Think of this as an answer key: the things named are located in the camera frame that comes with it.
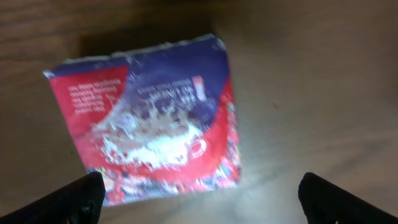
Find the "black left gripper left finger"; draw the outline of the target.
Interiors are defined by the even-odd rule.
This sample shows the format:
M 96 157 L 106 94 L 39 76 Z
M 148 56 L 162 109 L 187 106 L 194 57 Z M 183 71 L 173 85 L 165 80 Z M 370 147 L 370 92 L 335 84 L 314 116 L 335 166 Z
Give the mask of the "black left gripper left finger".
M 105 198 L 102 175 L 91 172 L 45 197 L 1 217 L 1 224 L 97 224 Z

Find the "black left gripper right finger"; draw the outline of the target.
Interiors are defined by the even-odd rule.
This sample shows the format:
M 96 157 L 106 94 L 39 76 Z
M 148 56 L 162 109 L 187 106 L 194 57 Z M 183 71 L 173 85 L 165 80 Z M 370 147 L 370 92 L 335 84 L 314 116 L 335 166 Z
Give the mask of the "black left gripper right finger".
M 308 224 L 397 224 L 397 217 L 312 172 L 303 176 L 298 199 Z

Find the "red purple pad package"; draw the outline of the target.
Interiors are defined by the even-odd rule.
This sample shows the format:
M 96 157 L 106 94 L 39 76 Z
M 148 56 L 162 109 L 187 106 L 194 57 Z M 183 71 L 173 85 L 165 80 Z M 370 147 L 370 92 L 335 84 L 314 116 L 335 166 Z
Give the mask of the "red purple pad package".
M 233 188 L 241 176 L 224 43 L 193 40 L 66 60 L 44 71 L 107 207 Z

